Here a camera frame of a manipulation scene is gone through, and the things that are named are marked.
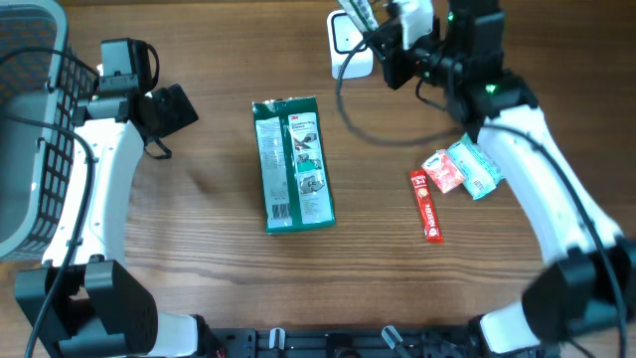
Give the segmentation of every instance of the gray basket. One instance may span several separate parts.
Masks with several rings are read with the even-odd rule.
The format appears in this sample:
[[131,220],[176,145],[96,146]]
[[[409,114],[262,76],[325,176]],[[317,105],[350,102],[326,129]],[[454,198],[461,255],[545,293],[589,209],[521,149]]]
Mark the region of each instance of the gray basket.
[[[0,56],[25,46],[73,54],[53,0],[0,0]],[[0,66],[0,260],[38,260],[58,227],[73,166],[72,138],[3,120],[4,113],[71,128],[88,71],[57,55],[26,53]]]

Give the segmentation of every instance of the red packet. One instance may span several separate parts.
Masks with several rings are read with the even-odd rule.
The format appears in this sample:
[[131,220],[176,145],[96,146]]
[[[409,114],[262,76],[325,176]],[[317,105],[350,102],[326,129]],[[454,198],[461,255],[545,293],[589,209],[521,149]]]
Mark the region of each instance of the red packet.
[[413,190],[417,198],[419,215],[424,222],[426,240],[430,243],[443,243],[444,238],[442,238],[439,230],[439,220],[437,220],[437,214],[435,213],[433,198],[430,196],[428,184],[426,183],[426,172],[423,169],[411,170],[410,182],[413,184]]
[[426,174],[437,184],[439,190],[446,194],[466,180],[445,150],[437,150],[421,165]]

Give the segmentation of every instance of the red stick package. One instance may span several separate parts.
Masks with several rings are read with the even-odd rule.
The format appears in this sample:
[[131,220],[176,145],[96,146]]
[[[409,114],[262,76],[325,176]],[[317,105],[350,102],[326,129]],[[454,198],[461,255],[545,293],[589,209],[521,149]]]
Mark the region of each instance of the red stick package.
[[424,232],[426,240],[430,243],[441,244],[444,238],[439,230],[439,220],[435,213],[433,198],[430,196],[428,184],[426,183],[426,172],[423,169],[410,171],[410,182],[413,184],[417,205],[419,206],[419,215],[424,222]]

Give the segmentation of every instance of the white and green packet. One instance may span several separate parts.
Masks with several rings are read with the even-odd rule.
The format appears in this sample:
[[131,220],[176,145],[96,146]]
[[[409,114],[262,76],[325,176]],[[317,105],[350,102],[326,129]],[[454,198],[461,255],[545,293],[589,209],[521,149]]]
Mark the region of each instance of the white and green packet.
[[338,2],[361,33],[378,30],[378,20],[369,0],[338,0]]
[[483,198],[495,190],[497,184],[504,178],[501,170],[481,151],[479,145],[472,142],[468,134],[464,134],[446,152],[466,177],[463,184],[473,200]]
[[315,97],[252,104],[266,231],[297,232],[336,224]]

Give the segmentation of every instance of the wooden table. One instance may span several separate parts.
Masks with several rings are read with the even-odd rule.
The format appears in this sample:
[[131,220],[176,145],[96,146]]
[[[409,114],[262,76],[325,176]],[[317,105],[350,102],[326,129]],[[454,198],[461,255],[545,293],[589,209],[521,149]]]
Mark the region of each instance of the wooden table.
[[[445,12],[443,2],[435,5]],[[502,5],[506,65],[534,89],[588,191],[633,237],[636,5]],[[326,31],[336,7],[325,0],[66,9],[85,61],[100,62],[102,39],[147,41],[160,56],[159,85],[181,84],[201,117],[165,140],[172,160],[144,156],[133,180],[128,268],[160,309],[202,314],[213,327],[462,323],[518,299],[542,269],[537,240],[505,182],[477,202],[463,188],[435,190],[446,242],[424,242],[406,173],[456,138],[389,149],[347,132],[335,107]],[[376,64],[370,78],[345,83],[347,108],[384,135],[450,128],[445,113],[416,100],[414,86],[386,88]],[[441,99],[439,89],[424,93]],[[338,225],[268,236],[251,102],[306,95],[316,95],[320,108]],[[1,357],[23,354],[31,326],[13,282],[17,270],[34,265],[0,265]],[[615,332],[581,342],[599,356],[615,355]]]

